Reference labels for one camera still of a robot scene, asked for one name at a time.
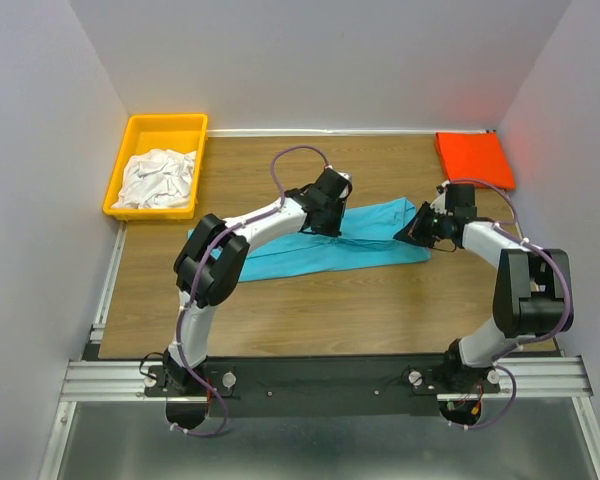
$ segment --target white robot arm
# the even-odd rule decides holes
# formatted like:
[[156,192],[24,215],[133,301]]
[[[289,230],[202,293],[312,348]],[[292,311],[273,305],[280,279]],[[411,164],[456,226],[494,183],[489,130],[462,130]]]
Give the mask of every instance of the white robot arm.
[[[267,207],[224,220],[207,215],[200,221],[174,266],[183,316],[168,348],[167,362],[173,377],[187,378],[181,371],[185,359],[189,367],[206,359],[216,308],[233,292],[247,254],[290,233],[309,230],[307,233],[340,235],[340,222],[351,190],[348,174],[327,167],[315,183],[289,190],[284,198]],[[221,253],[203,262],[205,250],[217,240]],[[196,274],[200,278],[194,286]]]
[[478,218],[472,184],[446,182],[438,191],[441,195],[431,204],[425,202],[394,238],[428,248],[450,239],[498,270],[493,315],[473,334],[452,343],[445,354],[447,371],[442,373],[451,383],[462,369],[491,368],[525,343],[568,330],[573,311],[565,252],[542,250],[515,239],[498,223]]

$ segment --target yellow bin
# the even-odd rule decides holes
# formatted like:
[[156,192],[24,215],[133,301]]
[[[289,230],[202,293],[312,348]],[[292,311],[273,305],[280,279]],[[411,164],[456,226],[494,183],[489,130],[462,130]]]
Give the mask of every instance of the yellow bin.
[[[207,116],[203,113],[164,115],[133,115],[129,118],[122,138],[111,181],[102,211],[118,220],[183,220],[193,218],[197,203],[200,166],[207,140]],[[196,161],[191,184],[191,201],[184,208],[134,209],[111,208],[118,201],[122,188],[124,167],[132,155],[142,155],[152,148],[171,149],[180,153],[196,150]]]

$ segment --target teal shirt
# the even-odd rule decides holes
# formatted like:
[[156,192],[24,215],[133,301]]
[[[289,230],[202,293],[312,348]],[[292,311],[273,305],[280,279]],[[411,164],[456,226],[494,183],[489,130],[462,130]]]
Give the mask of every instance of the teal shirt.
[[240,281],[424,262],[431,257],[426,248],[393,239],[415,213],[406,198],[347,209],[340,237],[292,233],[277,238],[250,252]]

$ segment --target white wall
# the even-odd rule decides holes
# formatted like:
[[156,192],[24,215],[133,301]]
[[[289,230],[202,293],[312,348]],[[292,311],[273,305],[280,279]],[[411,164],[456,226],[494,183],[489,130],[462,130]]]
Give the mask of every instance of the white wall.
[[575,321],[600,423],[600,0],[574,0],[499,127],[525,233],[571,259]]
[[66,0],[0,0],[0,479],[37,477],[87,338],[126,117]]
[[495,128],[569,0],[71,0],[132,113]]

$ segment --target wood grain tabletop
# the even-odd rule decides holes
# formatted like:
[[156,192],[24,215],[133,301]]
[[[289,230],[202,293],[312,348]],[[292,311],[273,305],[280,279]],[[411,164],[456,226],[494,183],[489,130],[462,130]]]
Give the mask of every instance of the wood grain tabletop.
[[[128,226],[101,358],[140,358],[166,348],[178,310],[173,262],[187,230],[206,213],[237,216],[275,200],[269,162],[295,144],[322,149],[334,168],[352,174],[349,207],[398,197],[419,207],[435,198],[444,180],[433,135],[210,138],[195,219]],[[283,157],[277,171],[285,188],[292,188],[313,182],[321,168],[315,153],[297,151]],[[481,216],[511,218],[493,192],[478,191],[477,204]],[[490,316],[494,282],[492,267],[458,250],[433,252],[425,263],[242,283],[217,311],[209,353],[444,351]]]

